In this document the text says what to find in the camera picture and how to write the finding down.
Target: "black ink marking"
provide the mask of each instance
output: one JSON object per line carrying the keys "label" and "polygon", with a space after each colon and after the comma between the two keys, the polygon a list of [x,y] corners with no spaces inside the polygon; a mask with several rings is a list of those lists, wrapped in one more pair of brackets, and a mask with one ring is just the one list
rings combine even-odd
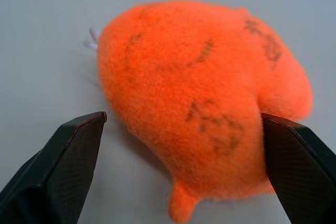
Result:
{"label": "black ink marking", "polygon": [[263,36],[263,32],[260,31],[259,25],[255,21],[246,20],[244,29],[248,30],[251,34],[257,34],[257,35]]}
{"label": "black ink marking", "polygon": [[239,138],[235,135],[235,133],[232,133],[230,136],[230,149],[233,151],[239,143]]}
{"label": "black ink marking", "polygon": [[142,38],[142,33],[133,34],[128,41],[128,44],[125,49],[125,53],[129,53],[131,47]]}
{"label": "black ink marking", "polygon": [[[209,115],[206,113],[205,109],[210,105],[215,106],[215,111],[218,111],[218,116]],[[198,131],[200,133],[210,132],[209,127],[227,127],[225,136],[208,136],[210,141],[214,144],[214,151],[218,156],[228,156],[232,153],[239,144],[239,139],[244,133],[244,127],[236,122],[231,116],[220,113],[219,106],[213,100],[206,100],[203,103],[197,103],[193,101],[186,121],[197,120],[198,122]]]}
{"label": "black ink marking", "polygon": [[214,47],[213,42],[211,40],[208,40],[205,43],[205,46],[196,61],[203,62],[210,55],[213,47]]}
{"label": "black ink marking", "polygon": [[277,61],[281,58],[281,47],[279,43],[274,39],[273,36],[269,34],[264,34],[260,29],[257,22],[252,20],[245,21],[244,29],[249,30],[251,34],[256,34],[260,36],[264,41],[265,44],[263,45],[265,56],[269,61],[272,61],[273,67],[276,67]]}
{"label": "black ink marking", "polygon": [[189,62],[186,66],[189,68],[189,67],[193,66],[195,63],[204,62],[206,60],[206,58],[209,57],[209,55],[211,54],[211,51],[212,51],[213,47],[214,47],[214,43],[211,40],[208,40],[205,43],[200,55],[196,58],[196,60],[193,61],[193,62]]}
{"label": "black ink marking", "polygon": [[142,38],[142,33],[133,34],[127,43],[127,46],[125,49],[125,66],[127,69],[129,68],[129,63],[131,59],[131,49],[134,46],[134,44],[137,43],[141,38]]}
{"label": "black ink marking", "polygon": [[159,4],[158,4],[158,3],[151,3],[151,4],[147,4],[147,5],[145,5],[144,8],[142,9],[140,15],[139,15],[139,19],[142,19],[142,18],[145,16],[145,13],[146,13],[149,9],[151,9],[152,7],[157,6],[157,5],[159,5]]}
{"label": "black ink marking", "polygon": [[199,126],[200,126],[198,128],[199,132],[201,132],[201,133],[206,132],[207,128],[206,128],[205,124],[200,124]]}
{"label": "black ink marking", "polygon": [[277,61],[281,57],[281,48],[278,42],[271,35],[266,35],[265,41],[266,41],[264,45],[265,56],[269,61],[274,62],[274,65],[273,65],[273,69],[274,69]]}
{"label": "black ink marking", "polygon": [[129,83],[135,83],[135,77],[133,77],[133,76],[128,76],[128,82],[129,82]]}
{"label": "black ink marking", "polygon": [[194,117],[195,112],[198,112],[198,108],[197,108],[196,102],[193,102],[191,104],[187,118],[185,119],[186,122],[189,122]]}
{"label": "black ink marking", "polygon": [[214,144],[214,152],[217,156],[229,155],[229,148],[223,139],[219,137],[210,137],[210,140]]}

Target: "white background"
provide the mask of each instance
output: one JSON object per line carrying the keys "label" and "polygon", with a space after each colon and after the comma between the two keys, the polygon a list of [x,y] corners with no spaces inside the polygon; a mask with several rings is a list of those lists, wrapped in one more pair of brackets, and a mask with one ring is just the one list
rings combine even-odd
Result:
{"label": "white background", "polygon": [[[133,139],[99,88],[88,28],[103,28],[138,2],[157,0],[0,0],[0,189],[61,124],[106,110],[108,123],[79,224],[171,223],[170,178]],[[336,152],[335,0],[203,0],[245,6],[273,27],[306,68],[314,112],[304,122]],[[193,223],[284,224],[276,197],[203,202]]]}

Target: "orange fuzzy fabric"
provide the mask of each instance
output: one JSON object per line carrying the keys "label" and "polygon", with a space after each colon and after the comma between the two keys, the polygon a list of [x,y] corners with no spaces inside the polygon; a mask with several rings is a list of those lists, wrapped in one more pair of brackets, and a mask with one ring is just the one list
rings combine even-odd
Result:
{"label": "orange fuzzy fabric", "polygon": [[169,213],[179,223],[204,198],[272,192],[260,113],[299,121],[312,107],[302,67],[243,8],[133,7],[103,30],[98,69],[116,114],[171,172]]}

